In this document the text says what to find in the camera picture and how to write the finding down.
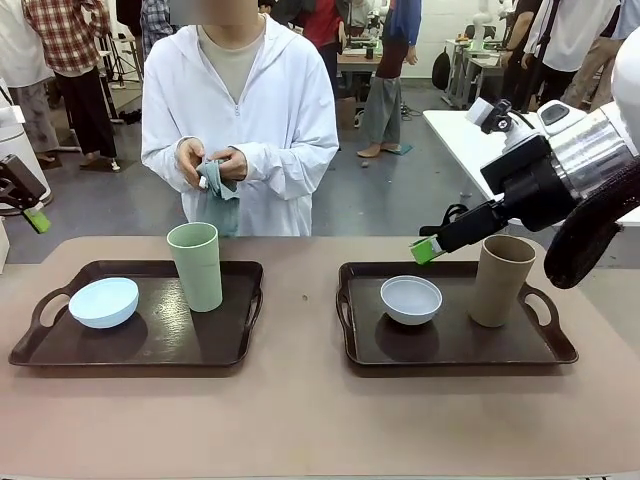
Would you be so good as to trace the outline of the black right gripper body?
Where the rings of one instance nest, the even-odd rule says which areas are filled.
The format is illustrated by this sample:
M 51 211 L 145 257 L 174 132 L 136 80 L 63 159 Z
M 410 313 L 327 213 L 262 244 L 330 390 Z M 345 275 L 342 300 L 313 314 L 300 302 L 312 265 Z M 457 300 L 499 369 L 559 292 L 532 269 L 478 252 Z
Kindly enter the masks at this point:
M 526 229 L 540 231 L 566 219 L 579 204 L 560 178 L 548 140 L 540 134 L 485 165 L 481 174 L 491 191 L 502 196 L 490 205 L 503 225 L 517 219 Z

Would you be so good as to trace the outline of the person's right hand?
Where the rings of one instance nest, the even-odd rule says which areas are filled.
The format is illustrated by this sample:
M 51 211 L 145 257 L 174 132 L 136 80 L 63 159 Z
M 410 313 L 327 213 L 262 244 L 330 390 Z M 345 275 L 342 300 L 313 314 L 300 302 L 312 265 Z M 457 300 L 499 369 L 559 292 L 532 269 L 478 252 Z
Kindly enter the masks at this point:
M 177 148 L 177 164 L 187 183 L 195 188 L 200 188 L 200 175 L 198 166 L 203 162 L 205 150 L 202 142 L 197 138 L 182 140 Z

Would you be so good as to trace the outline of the person's left hand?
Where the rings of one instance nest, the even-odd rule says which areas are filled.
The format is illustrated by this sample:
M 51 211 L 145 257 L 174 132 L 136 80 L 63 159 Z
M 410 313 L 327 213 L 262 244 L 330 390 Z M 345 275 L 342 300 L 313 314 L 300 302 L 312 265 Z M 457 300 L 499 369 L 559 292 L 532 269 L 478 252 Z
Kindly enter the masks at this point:
M 222 180 L 244 181 L 248 175 L 248 162 L 245 155 L 234 147 L 214 152 L 209 159 L 218 165 Z

